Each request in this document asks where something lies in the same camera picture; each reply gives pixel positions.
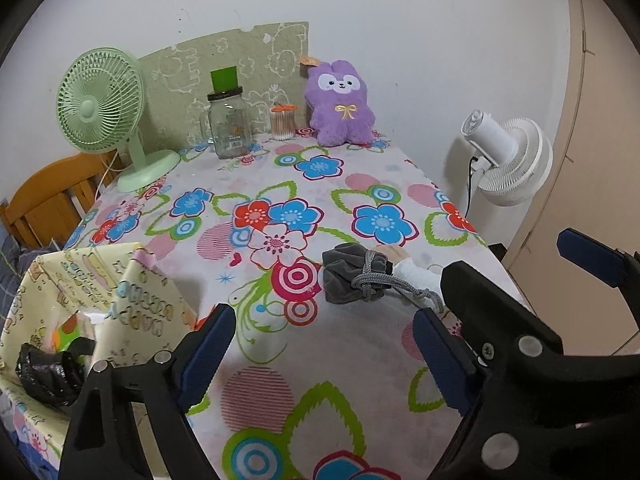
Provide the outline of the wooden bed headboard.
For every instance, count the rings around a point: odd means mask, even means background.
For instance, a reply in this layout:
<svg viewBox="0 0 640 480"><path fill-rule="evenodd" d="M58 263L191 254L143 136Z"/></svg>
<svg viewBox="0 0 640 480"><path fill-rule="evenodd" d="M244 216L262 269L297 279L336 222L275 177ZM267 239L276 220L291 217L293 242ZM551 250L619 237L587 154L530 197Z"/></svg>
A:
<svg viewBox="0 0 640 480"><path fill-rule="evenodd" d="M27 248L64 245L96 201L100 183L109 185L122 169L116 151L79 153L52 162L31 176L1 206L1 225Z"/></svg>

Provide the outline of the green cup on jar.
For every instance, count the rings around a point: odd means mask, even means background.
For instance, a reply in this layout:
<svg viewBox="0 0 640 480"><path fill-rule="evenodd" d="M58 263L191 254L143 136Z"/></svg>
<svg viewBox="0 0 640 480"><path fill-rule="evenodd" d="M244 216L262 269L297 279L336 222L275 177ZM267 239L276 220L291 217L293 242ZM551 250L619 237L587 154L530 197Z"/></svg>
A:
<svg viewBox="0 0 640 480"><path fill-rule="evenodd" d="M238 70L235 66L218 68L210 73L210 81L212 82L213 92L228 92L239 88Z"/></svg>

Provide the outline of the floral tablecloth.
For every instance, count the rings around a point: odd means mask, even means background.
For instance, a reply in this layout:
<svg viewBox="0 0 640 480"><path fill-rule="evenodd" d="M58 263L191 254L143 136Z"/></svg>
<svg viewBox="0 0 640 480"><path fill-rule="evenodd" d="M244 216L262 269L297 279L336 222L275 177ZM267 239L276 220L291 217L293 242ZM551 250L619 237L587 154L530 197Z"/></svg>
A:
<svg viewBox="0 0 640 480"><path fill-rule="evenodd" d="M165 177L110 188L59 252L140 243L198 314L235 310L230 347L189 422L225 479L424 479L456 430L397 292L326 302L322 254L342 243L397 245L440 271L463 260L515 285L454 203L399 148L324 148L303 133L260 136L221 160L187 148ZM40 479L46 462L3 425Z"/></svg>

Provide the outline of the grey plaid pillow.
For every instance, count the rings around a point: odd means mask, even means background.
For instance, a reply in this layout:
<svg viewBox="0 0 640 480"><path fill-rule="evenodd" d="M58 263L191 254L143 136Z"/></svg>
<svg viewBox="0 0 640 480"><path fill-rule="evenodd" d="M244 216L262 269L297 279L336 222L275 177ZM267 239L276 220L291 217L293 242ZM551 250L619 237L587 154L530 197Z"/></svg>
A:
<svg viewBox="0 0 640 480"><path fill-rule="evenodd" d="M29 252L12 236L9 235L1 243L1 275L14 275L20 278L26 272Z"/></svg>

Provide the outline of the white standing fan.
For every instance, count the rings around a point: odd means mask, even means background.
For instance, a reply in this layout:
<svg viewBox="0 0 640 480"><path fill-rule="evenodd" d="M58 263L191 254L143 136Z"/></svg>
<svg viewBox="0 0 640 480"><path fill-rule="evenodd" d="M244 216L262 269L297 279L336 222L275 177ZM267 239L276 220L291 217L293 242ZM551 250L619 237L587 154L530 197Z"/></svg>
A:
<svg viewBox="0 0 640 480"><path fill-rule="evenodd" d="M473 110L461 126L462 139L474 148L469 199L480 191L498 207L512 207L534 197L553 165L548 136L529 118L499 124L491 114Z"/></svg>

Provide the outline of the green patterned board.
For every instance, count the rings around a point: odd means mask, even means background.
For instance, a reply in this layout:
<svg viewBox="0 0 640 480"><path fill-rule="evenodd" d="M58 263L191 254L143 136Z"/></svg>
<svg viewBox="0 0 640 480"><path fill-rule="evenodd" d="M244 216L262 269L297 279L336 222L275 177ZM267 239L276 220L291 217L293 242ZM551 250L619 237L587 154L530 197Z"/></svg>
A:
<svg viewBox="0 0 640 480"><path fill-rule="evenodd" d="M271 109L294 105L296 126L308 124L304 100L309 24L285 22L230 29L140 58L145 83L141 142L149 151L181 150L207 138L201 121L208 97L240 87L250 130L270 130Z"/></svg>

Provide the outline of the glass mason jar mug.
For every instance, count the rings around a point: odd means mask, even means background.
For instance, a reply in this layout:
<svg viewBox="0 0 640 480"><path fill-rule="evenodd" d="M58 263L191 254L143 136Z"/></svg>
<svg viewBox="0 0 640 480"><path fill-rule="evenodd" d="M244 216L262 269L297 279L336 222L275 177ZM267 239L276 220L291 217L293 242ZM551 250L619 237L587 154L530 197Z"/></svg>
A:
<svg viewBox="0 0 640 480"><path fill-rule="evenodd" d="M207 95L208 109L201 114L201 132L219 159L247 155L253 142L243 100L243 88Z"/></svg>

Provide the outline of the green desk fan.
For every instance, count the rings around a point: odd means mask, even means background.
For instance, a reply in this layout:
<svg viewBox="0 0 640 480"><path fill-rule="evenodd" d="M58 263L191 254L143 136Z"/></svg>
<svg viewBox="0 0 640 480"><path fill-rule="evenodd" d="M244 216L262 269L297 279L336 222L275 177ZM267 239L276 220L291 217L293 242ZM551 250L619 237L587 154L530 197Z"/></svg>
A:
<svg viewBox="0 0 640 480"><path fill-rule="evenodd" d="M76 58L58 86L55 110L63 136L78 151L128 152L130 165L117 178L119 192L144 188L180 162L175 151L148 153L142 146L144 75L138 60L125 51L103 47Z"/></svg>

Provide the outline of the toothpick jar orange lid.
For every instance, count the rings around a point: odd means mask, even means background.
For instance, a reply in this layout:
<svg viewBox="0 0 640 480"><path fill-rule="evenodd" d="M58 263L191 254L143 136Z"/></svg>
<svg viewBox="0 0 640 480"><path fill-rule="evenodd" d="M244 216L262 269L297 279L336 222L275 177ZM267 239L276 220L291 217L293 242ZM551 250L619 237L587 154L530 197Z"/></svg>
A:
<svg viewBox="0 0 640 480"><path fill-rule="evenodd" d="M296 133L295 112L297 106L293 104L274 104L270 108L271 136L276 141L292 139Z"/></svg>

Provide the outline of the grey drawstring pouch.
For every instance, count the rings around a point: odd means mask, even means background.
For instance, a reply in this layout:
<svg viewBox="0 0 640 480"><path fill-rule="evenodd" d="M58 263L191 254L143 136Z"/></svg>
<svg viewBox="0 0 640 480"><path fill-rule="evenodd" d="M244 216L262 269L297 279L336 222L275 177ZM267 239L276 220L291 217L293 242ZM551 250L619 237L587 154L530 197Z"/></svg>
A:
<svg viewBox="0 0 640 480"><path fill-rule="evenodd" d="M416 292L393 277L387 258L358 243L343 243L322 254L322 289L329 304L381 299L388 290Z"/></svg>

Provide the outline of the yellow cartoon storage box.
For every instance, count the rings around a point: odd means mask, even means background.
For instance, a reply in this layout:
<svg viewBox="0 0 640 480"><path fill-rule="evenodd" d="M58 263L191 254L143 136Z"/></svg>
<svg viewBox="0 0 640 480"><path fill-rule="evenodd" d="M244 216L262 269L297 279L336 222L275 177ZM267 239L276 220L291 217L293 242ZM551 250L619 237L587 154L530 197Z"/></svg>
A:
<svg viewBox="0 0 640 480"><path fill-rule="evenodd" d="M137 365L157 351L175 350L194 330L198 314L140 243L65 249L35 258L13 300L1 334L1 392L11 410L9 427L46 462L58 465L66 415L29 396L15 373L21 345L47 353L56 326L79 312L84 337L96 342L90 366L107 360Z"/></svg>

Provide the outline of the black plastic bag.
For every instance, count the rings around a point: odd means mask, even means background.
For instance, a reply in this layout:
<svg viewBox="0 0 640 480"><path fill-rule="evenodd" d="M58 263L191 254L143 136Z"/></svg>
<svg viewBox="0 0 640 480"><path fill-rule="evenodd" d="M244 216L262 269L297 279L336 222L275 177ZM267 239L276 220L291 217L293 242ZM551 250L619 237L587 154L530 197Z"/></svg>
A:
<svg viewBox="0 0 640 480"><path fill-rule="evenodd" d="M78 337L58 353L47 353L33 344L21 345L15 373L25 392L42 404L67 408L79 398L85 383L81 359L92 356L96 342Z"/></svg>

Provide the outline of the purple plush bunny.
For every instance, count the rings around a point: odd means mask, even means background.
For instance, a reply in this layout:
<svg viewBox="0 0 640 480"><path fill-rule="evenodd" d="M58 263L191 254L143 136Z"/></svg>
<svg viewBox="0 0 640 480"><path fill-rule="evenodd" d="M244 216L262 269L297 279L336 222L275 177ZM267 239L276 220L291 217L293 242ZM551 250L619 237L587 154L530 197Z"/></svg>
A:
<svg viewBox="0 0 640 480"><path fill-rule="evenodd" d="M367 85L352 64L338 60L310 66L304 96L310 107L309 125L320 145L373 142L375 114L368 105Z"/></svg>

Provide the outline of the green tissue pack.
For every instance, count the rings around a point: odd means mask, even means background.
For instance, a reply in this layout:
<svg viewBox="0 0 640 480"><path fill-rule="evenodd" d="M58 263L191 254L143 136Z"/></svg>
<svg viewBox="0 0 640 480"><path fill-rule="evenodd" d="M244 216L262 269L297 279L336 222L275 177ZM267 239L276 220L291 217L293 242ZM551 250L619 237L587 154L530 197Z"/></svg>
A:
<svg viewBox="0 0 640 480"><path fill-rule="evenodd" d="M72 342L86 334L84 318L79 312L66 318L55 327L52 334L52 344L55 352L66 351Z"/></svg>

